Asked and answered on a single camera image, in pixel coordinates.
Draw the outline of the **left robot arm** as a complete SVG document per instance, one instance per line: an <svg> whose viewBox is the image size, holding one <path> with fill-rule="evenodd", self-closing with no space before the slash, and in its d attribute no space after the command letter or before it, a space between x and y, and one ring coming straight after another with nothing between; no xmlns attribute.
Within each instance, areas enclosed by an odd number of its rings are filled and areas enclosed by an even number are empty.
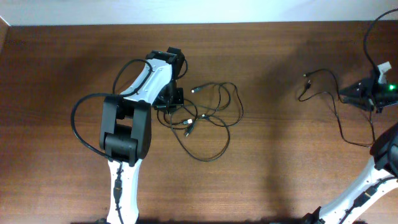
<svg viewBox="0 0 398 224"><path fill-rule="evenodd" d="M183 90L177 87L184 61L180 49L153 50L145 57L143 71L121 97L104 99L99 145L108 157L111 201L107 217L99 223L138 221L139 170L151 144L151 112L174 112L184 104Z"/></svg>

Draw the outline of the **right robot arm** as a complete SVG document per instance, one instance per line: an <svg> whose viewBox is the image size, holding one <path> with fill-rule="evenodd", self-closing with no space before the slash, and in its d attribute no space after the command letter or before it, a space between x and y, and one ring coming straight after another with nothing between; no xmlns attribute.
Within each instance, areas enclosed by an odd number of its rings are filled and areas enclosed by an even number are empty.
<svg viewBox="0 0 398 224"><path fill-rule="evenodd" d="M369 78L338 92L342 102L368 112L380 112L397 103L397 86L385 80L383 71L372 70ZM300 223L354 223L377 200L397 188L397 124L391 126L369 146L371 158L357 179L337 198L306 214Z"/></svg>

